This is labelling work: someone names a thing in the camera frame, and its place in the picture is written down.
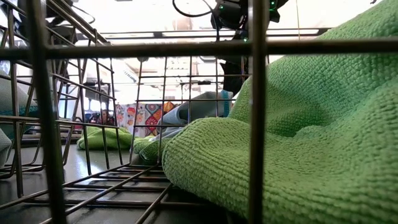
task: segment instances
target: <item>wire cage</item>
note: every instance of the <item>wire cage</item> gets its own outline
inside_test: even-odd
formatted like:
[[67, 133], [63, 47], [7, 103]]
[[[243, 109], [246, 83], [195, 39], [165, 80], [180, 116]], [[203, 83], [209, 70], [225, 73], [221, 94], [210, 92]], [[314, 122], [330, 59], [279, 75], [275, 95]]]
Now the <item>wire cage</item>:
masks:
[[[114, 126], [103, 124], [87, 123], [83, 117], [81, 121], [76, 120], [76, 112], [78, 105], [81, 104], [80, 110], [84, 114], [83, 90], [92, 91], [100, 96], [100, 105], [105, 101], [106, 108], [109, 104], [116, 108], [116, 99], [114, 92], [114, 70], [112, 58], [128, 58], [128, 57], [164, 57], [165, 68], [167, 67], [168, 57], [189, 57], [190, 58], [190, 75], [189, 78], [189, 98], [182, 100], [167, 100], [165, 99], [166, 79], [170, 78], [164, 74], [157, 78], [163, 78], [162, 88], [162, 102], [161, 112], [163, 115], [163, 108], [167, 101], [195, 101], [191, 97], [191, 90], [193, 86], [192, 78], [192, 57], [199, 55], [219, 55], [220, 52], [224, 55], [250, 55], [252, 57], [252, 119], [256, 122], [251, 124], [251, 159], [250, 159], [250, 183], [249, 183], [249, 223], [262, 222], [262, 181], [263, 181], [263, 163], [264, 163], [264, 123], [265, 123], [265, 106], [266, 89], [263, 88], [266, 84], [266, 61], [264, 60], [268, 55], [281, 54], [344, 54], [344, 53], [365, 53], [365, 52], [398, 52], [398, 41], [396, 40], [352, 40], [352, 41], [301, 41], [301, 42], [266, 42], [266, 18], [267, 1], [253, 0], [252, 6], [252, 21], [251, 21], [251, 41], [248, 43], [240, 42], [218, 42], [218, 43], [200, 43], [200, 44], [150, 44], [150, 45], [128, 45], [118, 46], [111, 45], [101, 34], [92, 28], [87, 22], [72, 11], [68, 6], [61, 6], [61, 3], [55, 3], [53, 0], [47, 0], [47, 4], [56, 13], [66, 19], [73, 29], [79, 30], [87, 39], [87, 47], [75, 47], [73, 39], [70, 40], [62, 37], [57, 32], [50, 28], [43, 29], [44, 18], [42, 10], [42, 1], [27, 1], [27, 11], [24, 12], [17, 6], [13, 5], [8, 0], [0, 0], [7, 5], [7, 19], [8, 27], [0, 27], [3, 32], [1, 40], [0, 60], [10, 61], [10, 75], [1, 75], [0, 78], [9, 80], [12, 89], [12, 115], [0, 116], [0, 123], [3, 125], [10, 125], [13, 127], [14, 139], [7, 153], [7, 161], [2, 169], [0, 169], [0, 180], [15, 180], [16, 195], [18, 199], [10, 202], [2, 201], [0, 205], [0, 214], [7, 215], [10, 213], [18, 214], [22, 205], [29, 205], [37, 207], [41, 210], [42, 206], [50, 208], [50, 214], [31, 215], [29, 223], [67, 223], [71, 221], [72, 214], [75, 216], [72, 220], [79, 220], [84, 213], [83, 209], [99, 208], [112, 209], [128, 209], [129, 215], [135, 213], [135, 218], [131, 217], [130, 221], [135, 223], [153, 222], [156, 216], [161, 217], [157, 213], [158, 210], [203, 210], [199, 216], [209, 217], [213, 213], [217, 213], [216, 220], [214, 218], [205, 218], [205, 221], [211, 223], [242, 223], [244, 220], [236, 217], [234, 214], [223, 210], [220, 207], [210, 204], [204, 200], [193, 197], [192, 195], [182, 192], [176, 188], [164, 175], [162, 164], [160, 161], [160, 152], [158, 152], [158, 160], [156, 165], [147, 166], [135, 164], [132, 158], [132, 150], [130, 153], [122, 152], [120, 143], [118, 141], [118, 150], [115, 154], [110, 154], [106, 147], [105, 128], [114, 129], [116, 138], [119, 139], [118, 120], [114, 120]], [[14, 14], [27, 16], [29, 21], [28, 34], [30, 39], [16, 34], [13, 28]], [[50, 44], [46, 43], [46, 33], [49, 33]], [[23, 40], [30, 44], [28, 49], [15, 48], [15, 39]], [[9, 43], [9, 48], [4, 48], [6, 42]], [[70, 60], [78, 58], [77, 63], [72, 63]], [[109, 58], [110, 64], [105, 65], [99, 61], [99, 58]], [[100, 67], [107, 70], [111, 75], [111, 83], [108, 85], [108, 92], [101, 91], [101, 85], [97, 85], [98, 89], [92, 89], [84, 85], [83, 80], [86, 73], [87, 61], [95, 62], [97, 68], [97, 80], [101, 80]], [[31, 82], [22, 81], [18, 78], [16, 73], [16, 65], [22, 65], [33, 69], [33, 76]], [[140, 95], [140, 86], [143, 79], [150, 77], [143, 77], [141, 75], [142, 62], [140, 64], [140, 72], [138, 78], [138, 92], [136, 103], [150, 102], [151, 100], [143, 100], [145, 96]], [[75, 67], [78, 74], [67, 74], [68, 67]], [[78, 77], [78, 81], [74, 82], [70, 79], [71, 76]], [[216, 71], [215, 75], [215, 91], [218, 93], [218, 85], [221, 83], [219, 75]], [[20, 111], [21, 104], [18, 102], [17, 84], [29, 86], [27, 104], [25, 110]], [[71, 95], [70, 92], [62, 91], [63, 86], [77, 90], [76, 95]], [[30, 104], [36, 95], [37, 105], [40, 110], [38, 117], [29, 116]], [[73, 115], [71, 120], [61, 119], [58, 111], [59, 101], [74, 101]], [[206, 100], [214, 101], [218, 105], [221, 99]], [[170, 125], [136, 125], [137, 111], [135, 111], [134, 129], [155, 127], [166, 128]], [[41, 137], [39, 145], [36, 147], [33, 156], [29, 157], [28, 162], [24, 162], [23, 151], [21, 150], [22, 135], [27, 126], [40, 126]], [[85, 137], [85, 165], [83, 167], [67, 167], [68, 155], [71, 153], [70, 146], [72, 142], [72, 134], [75, 126], [83, 128], [83, 135]], [[87, 128], [93, 126], [103, 130], [104, 151], [99, 153], [100, 157], [94, 160], [101, 160], [105, 165], [104, 170], [97, 172], [93, 170], [93, 153], [89, 152], [90, 145], [87, 141]], [[60, 129], [68, 129], [64, 146], [61, 144]], [[134, 133], [132, 137], [132, 145], [134, 143]], [[159, 148], [162, 144], [162, 132], [160, 132]], [[44, 153], [41, 155], [40, 148], [42, 147]], [[81, 176], [74, 181], [66, 182], [67, 174], [64, 174], [63, 169], [76, 169], [73, 172], [80, 172]], [[39, 173], [45, 170], [48, 190], [38, 192], [30, 192], [28, 180], [25, 180], [25, 175], [31, 173]], [[117, 199], [116, 194], [136, 194], [140, 193], [144, 196], [135, 197], [134, 200]], [[182, 220], [180, 222], [197, 222], [192, 220], [192, 217]]]

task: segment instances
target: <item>gray floor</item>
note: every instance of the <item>gray floor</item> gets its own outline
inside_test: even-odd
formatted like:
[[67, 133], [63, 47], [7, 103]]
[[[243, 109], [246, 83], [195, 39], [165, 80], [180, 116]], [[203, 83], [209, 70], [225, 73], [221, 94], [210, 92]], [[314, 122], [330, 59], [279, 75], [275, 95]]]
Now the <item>gray floor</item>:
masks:
[[[35, 148], [22, 149], [22, 163], [30, 162], [33, 158]], [[90, 152], [92, 173], [106, 170], [104, 152]], [[123, 160], [126, 163], [129, 159], [129, 153], [123, 153]], [[42, 154], [39, 154], [38, 163], [42, 162]], [[111, 167], [120, 166], [119, 154], [117, 152], [109, 153], [109, 163]], [[66, 182], [86, 177], [86, 157], [85, 152], [77, 150], [75, 145], [71, 146], [68, 156], [68, 162], [64, 167]], [[46, 178], [44, 172], [24, 173], [24, 195], [30, 195], [40, 190], [45, 190]], [[82, 184], [116, 184], [117, 182], [102, 180], [87, 180]], [[167, 182], [130, 182], [126, 185], [135, 186], [161, 186], [165, 187]], [[88, 199], [90, 196], [97, 194], [98, 191], [73, 191], [65, 192], [65, 198], [69, 199]], [[129, 200], [153, 202], [159, 196], [158, 192], [111, 192], [100, 200]], [[17, 199], [16, 179], [12, 177], [7, 180], [0, 180], [0, 205]], [[165, 198], [165, 202], [200, 202], [206, 203], [204, 200], [196, 198], [196, 196], [184, 192], [182, 190], [172, 190]], [[68, 216], [69, 223], [134, 223], [143, 213], [145, 209], [120, 209], [120, 208], [82, 208]], [[19, 204], [5, 210], [0, 210], [0, 223], [40, 223], [50, 217], [48, 207]], [[206, 209], [161, 209], [152, 212], [145, 223], [242, 223], [243, 221], [236, 216], [226, 213], [222, 208], [206, 208]]]

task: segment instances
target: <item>green microfiber cloth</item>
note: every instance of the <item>green microfiber cloth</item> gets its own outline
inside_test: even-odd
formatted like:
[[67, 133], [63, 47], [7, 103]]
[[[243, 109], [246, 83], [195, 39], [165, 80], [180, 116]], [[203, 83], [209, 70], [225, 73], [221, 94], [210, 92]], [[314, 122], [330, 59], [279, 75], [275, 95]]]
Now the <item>green microfiber cloth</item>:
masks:
[[[116, 130], [114, 128], [105, 128], [106, 146], [108, 149], [118, 149], [118, 142], [116, 139]], [[121, 149], [130, 149], [132, 134], [124, 129], [119, 128], [119, 142]], [[153, 136], [145, 138], [134, 138], [134, 153], [140, 155], [143, 162], [146, 164], [153, 164], [157, 162], [157, 151], [159, 148], [159, 141], [149, 141]], [[102, 135], [102, 128], [87, 127], [87, 141], [89, 150], [104, 150], [104, 141]], [[162, 139], [162, 150], [167, 144], [168, 139]], [[77, 141], [79, 149], [85, 149], [84, 135]]]
[[[389, 36], [398, 0], [320, 39]], [[268, 71], [263, 221], [398, 223], [398, 54], [288, 56]], [[251, 82], [229, 118], [194, 121], [162, 157], [175, 185], [243, 217]]]

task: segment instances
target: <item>floor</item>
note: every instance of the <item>floor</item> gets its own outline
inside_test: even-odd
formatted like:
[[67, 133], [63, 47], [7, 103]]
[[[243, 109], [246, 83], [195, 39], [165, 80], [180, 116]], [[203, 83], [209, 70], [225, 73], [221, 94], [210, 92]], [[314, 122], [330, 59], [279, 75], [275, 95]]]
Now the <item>floor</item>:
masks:
[[[22, 149], [22, 163], [30, 162], [35, 153], [35, 148]], [[91, 171], [92, 173], [101, 172], [106, 170], [104, 152], [93, 151], [90, 152], [91, 159]], [[123, 152], [123, 160], [126, 163], [129, 160], [129, 153]], [[139, 158], [134, 158], [136, 164], [139, 164]], [[42, 162], [42, 154], [39, 154], [37, 159], [38, 163]], [[110, 167], [120, 166], [119, 154], [117, 152], [109, 153], [109, 164]], [[67, 164], [64, 166], [65, 181], [73, 181], [82, 177], [86, 177], [85, 152], [78, 150], [75, 145], [70, 148], [68, 155]], [[24, 195], [30, 195], [40, 190], [45, 190], [46, 178], [44, 172], [36, 173], [24, 173], [23, 184], [24, 184]], [[111, 185], [116, 184], [117, 181], [89, 179], [82, 184], [105, 184]], [[159, 186], [166, 187], [169, 183], [163, 182], [129, 182], [126, 185], [135, 186]], [[97, 194], [98, 191], [84, 190], [79, 191], [65, 191], [65, 198], [84, 200], [90, 196]], [[142, 201], [142, 202], [153, 202], [158, 196], [159, 192], [111, 192], [99, 200], [118, 200], [118, 201]], [[0, 205], [17, 199], [16, 193], [16, 179], [11, 177], [10, 179], [0, 180]], [[206, 201], [197, 198], [196, 196], [176, 189], [171, 190], [163, 202], [198, 202], [207, 203]], [[76, 212], [73, 212], [68, 216], [69, 223], [135, 223], [136, 220], [145, 212], [146, 208], [106, 208], [106, 207], [95, 207], [95, 208], [81, 208]], [[18, 204], [13, 207], [0, 210], [0, 223], [41, 223], [46, 219], [50, 218], [49, 208], [40, 205], [31, 204]], [[194, 208], [162, 208], [155, 210], [150, 214], [145, 223], [156, 223], [156, 224], [179, 224], [179, 223], [244, 223], [242, 219], [226, 212], [222, 208], [218, 207], [206, 207], [201, 209]]]

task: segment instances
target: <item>patterned fabric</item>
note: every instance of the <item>patterned fabric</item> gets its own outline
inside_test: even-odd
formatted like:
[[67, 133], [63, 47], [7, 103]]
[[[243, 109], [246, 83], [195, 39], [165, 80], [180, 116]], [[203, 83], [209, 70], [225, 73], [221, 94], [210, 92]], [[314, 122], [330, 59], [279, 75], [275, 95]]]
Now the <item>patterned fabric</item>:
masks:
[[[176, 106], [171, 102], [164, 103], [164, 114], [174, 109]], [[126, 128], [130, 133], [133, 132], [134, 116], [136, 114], [136, 104], [116, 105], [116, 117], [118, 126]], [[137, 112], [137, 125], [153, 125], [153, 127], [136, 128], [136, 137], [156, 136], [155, 125], [162, 117], [162, 104], [139, 103]]]

